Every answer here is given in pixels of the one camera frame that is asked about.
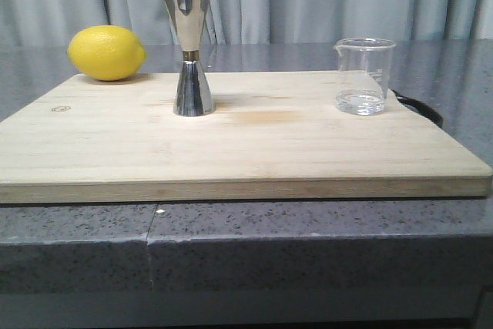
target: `wooden cutting board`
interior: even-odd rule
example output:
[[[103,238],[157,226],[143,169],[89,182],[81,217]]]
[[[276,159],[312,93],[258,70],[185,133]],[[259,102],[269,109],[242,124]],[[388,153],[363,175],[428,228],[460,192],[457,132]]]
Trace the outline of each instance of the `wooden cutting board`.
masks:
[[[336,72],[208,73],[215,113],[173,114],[178,74],[76,75],[0,123],[2,203],[484,196],[491,167],[390,93],[334,107]]]

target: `yellow lemon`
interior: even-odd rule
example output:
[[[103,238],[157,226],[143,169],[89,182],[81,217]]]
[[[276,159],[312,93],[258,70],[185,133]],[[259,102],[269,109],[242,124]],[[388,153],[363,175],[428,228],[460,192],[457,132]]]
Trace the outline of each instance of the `yellow lemon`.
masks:
[[[135,33],[114,25],[93,26],[78,32],[67,54],[80,72],[103,81],[132,75],[147,57]]]

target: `stainless steel jigger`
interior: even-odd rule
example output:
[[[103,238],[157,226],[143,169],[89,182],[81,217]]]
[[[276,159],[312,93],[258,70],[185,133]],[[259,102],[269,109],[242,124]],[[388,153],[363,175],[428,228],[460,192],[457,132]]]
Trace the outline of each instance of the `stainless steel jigger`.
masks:
[[[164,0],[183,51],[173,111],[180,116],[214,112],[209,84],[200,64],[199,48],[209,0]]]

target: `glass beaker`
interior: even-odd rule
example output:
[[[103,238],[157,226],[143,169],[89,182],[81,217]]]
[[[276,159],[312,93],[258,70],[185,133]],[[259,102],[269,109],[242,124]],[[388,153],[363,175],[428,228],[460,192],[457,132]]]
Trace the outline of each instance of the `glass beaker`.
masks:
[[[373,115],[385,109],[395,42],[386,39],[339,40],[340,88],[336,107],[355,115]]]

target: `stain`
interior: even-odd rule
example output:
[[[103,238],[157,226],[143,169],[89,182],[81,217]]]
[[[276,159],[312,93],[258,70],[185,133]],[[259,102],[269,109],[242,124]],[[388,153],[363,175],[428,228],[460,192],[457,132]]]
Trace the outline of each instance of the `stain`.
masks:
[[[223,110],[228,110],[231,107],[231,103],[226,102],[224,100],[215,100],[214,105],[216,106],[216,109],[219,111]]]
[[[65,112],[71,109],[70,106],[56,106],[52,108],[52,112]]]
[[[243,124],[290,123],[302,118],[301,114],[295,111],[232,112],[228,116]]]

